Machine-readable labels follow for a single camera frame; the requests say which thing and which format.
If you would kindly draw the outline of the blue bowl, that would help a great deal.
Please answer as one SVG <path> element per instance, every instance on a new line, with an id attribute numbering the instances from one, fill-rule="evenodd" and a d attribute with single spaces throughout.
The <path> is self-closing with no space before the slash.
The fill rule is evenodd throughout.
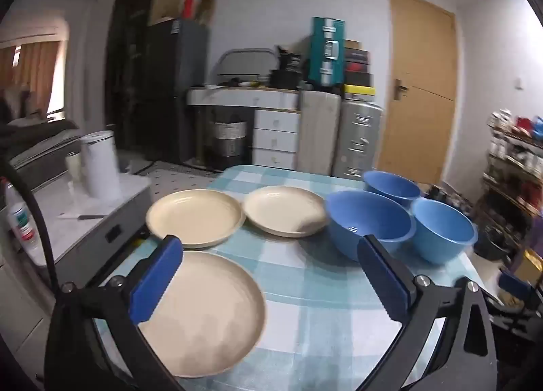
<path id="1" fill-rule="evenodd" d="M 341 191 L 325 200 L 329 225 L 327 230 L 335 248 L 357 261 L 357 246 L 366 235 L 373 235 L 390 253 L 410 240 L 416 224 L 401 204 L 368 191 Z"/>
<path id="2" fill-rule="evenodd" d="M 416 222 L 412 244 L 420 257 L 435 265 L 455 259 L 478 240 L 470 219 L 446 203 L 419 198 L 411 205 Z"/>
<path id="3" fill-rule="evenodd" d="M 406 209 L 422 196 L 422 190 L 413 181 L 390 172 L 368 171 L 363 176 L 366 190 L 381 194 Z"/>

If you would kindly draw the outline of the cream plate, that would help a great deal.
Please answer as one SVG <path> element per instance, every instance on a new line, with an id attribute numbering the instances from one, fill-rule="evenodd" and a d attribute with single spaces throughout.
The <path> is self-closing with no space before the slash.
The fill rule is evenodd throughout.
<path id="1" fill-rule="evenodd" d="M 228 240 L 245 219 L 238 200 L 210 189 L 166 195 L 155 201 L 145 216 L 154 236 L 175 236 L 189 250 L 207 249 Z"/>
<path id="2" fill-rule="evenodd" d="M 139 330 L 172 375 L 198 378 L 240 363 L 265 324 L 264 295 L 243 267 L 213 253 L 186 251 Z"/>
<path id="3" fill-rule="evenodd" d="M 324 199 L 307 189 L 267 186 L 248 194 L 242 203 L 257 228 L 281 238 L 305 238 L 327 225 Z"/>

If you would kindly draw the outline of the knife on cabinet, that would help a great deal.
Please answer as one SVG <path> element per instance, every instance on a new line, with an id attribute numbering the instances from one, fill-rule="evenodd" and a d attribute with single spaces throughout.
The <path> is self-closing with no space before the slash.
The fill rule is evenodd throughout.
<path id="1" fill-rule="evenodd" d="M 106 215 L 101 215 L 101 214 L 83 214 L 83 215 L 76 215 L 76 214 L 62 214 L 60 216 L 58 216 L 59 219 L 68 219 L 68 220 L 78 220 L 78 221 L 83 221 L 83 220 L 95 220 L 95 219 L 102 219 L 106 217 Z"/>

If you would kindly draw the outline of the plastic bottle red label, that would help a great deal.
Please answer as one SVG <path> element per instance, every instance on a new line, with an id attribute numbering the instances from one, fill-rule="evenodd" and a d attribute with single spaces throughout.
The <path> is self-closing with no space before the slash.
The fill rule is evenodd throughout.
<path id="1" fill-rule="evenodd" d="M 6 218 L 10 229 L 25 251 L 34 250 L 40 240 L 30 210 L 8 180 L 3 179 L 2 183 L 5 192 Z"/>

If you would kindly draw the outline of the white cylindrical appliance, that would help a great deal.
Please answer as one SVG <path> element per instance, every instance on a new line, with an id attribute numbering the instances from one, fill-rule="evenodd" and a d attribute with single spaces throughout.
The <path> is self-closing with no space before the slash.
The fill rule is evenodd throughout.
<path id="1" fill-rule="evenodd" d="M 89 133 L 80 141 L 83 175 L 89 195 L 103 203 L 119 199 L 120 172 L 113 132 Z"/>

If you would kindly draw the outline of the shoe rack with shoes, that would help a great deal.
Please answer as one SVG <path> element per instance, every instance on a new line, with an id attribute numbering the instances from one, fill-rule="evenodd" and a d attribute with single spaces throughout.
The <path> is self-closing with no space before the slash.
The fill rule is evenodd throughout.
<path id="1" fill-rule="evenodd" d="M 487 126 L 490 143 L 475 217 L 521 246 L 542 215 L 542 119 L 500 109 Z"/>

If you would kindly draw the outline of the small cream cup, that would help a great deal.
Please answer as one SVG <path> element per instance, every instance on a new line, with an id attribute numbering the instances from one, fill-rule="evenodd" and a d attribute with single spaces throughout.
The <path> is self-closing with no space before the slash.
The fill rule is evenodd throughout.
<path id="1" fill-rule="evenodd" d="M 82 181 L 82 164 L 79 152 L 69 152 L 65 157 L 65 165 L 71 180 L 75 183 Z"/>

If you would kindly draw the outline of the silver suitcase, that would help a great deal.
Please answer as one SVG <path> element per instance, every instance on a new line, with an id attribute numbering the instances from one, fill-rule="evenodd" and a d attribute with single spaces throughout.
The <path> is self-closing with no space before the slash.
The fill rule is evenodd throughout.
<path id="1" fill-rule="evenodd" d="M 365 172 L 374 168 L 382 112 L 374 103 L 342 102 L 332 169 L 334 177 L 359 181 Z"/>

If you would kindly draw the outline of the wooden door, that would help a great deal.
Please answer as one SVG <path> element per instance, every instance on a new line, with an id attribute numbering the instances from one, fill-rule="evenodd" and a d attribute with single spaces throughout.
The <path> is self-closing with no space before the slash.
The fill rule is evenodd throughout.
<path id="1" fill-rule="evenodd" d="M 455 15 L 424 0 L 390 0 L 390 87 L 378 168 L 439 182 L 455 115 Z"/>

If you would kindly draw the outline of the woven laundry basket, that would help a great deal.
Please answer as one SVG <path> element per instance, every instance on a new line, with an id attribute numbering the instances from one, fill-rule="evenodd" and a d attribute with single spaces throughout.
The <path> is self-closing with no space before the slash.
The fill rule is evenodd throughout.
<path id="1" fill-rule="evenodd" d="M 243 162 L 246 154 L 247 123 L 212 122 L 212 156 L 218 169 Z"/>

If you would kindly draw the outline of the beige suitcase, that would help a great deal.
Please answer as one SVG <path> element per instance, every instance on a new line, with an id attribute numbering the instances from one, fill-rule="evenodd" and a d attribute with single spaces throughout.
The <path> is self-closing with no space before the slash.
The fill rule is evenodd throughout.
<path id="1" fill-rule="evenodd" d="M 337 94 L 302 91 L 296 170 L 330 175 L 340 120 Z"/>

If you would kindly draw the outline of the white drawer desk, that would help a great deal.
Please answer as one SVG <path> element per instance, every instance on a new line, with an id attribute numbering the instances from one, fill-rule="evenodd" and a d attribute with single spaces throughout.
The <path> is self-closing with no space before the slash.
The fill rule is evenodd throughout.
<path id="1" fill-rule="evenodd" d="M 290 171 L 296 168 L 301 121 L 298 92 L 250 87 L 196 88 L 188 92 L 188 104 L 252 110 L 252 163 Z"/>

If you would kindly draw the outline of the stack of shoe boxes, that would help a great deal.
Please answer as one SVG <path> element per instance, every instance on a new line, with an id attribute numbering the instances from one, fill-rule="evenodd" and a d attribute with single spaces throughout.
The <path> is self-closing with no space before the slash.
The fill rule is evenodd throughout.
<path id="1" fill-rule="evenodd" d="M 375 86 L 370 52 L 362 49 L 358 41 L 345 39 L 344 45 L 344 94 L 354 99 L 373 101 Z"/>

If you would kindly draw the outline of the black refrigerator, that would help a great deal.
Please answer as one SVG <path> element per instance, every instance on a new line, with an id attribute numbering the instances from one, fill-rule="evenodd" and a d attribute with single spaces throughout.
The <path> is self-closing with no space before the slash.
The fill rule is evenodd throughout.
<path id="1" fill-rule="evenodd" d="M 187 94 L 205 82 L 208 39 L 208 28 L 190 19 L 148 28 L 143 97 L 150 160 L 181 164 L 195 154 L 194 113 Z"/>

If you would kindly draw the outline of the teal suitcase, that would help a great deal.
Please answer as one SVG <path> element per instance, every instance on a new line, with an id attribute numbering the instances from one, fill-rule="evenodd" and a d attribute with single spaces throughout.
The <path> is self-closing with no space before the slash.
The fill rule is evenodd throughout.
<path id="1" fill-rule="evenodd" d="M 314 17 L 310 37 L 308 81 L 332 88 L 344 82 L 345 23 L 329 17 Z"/>

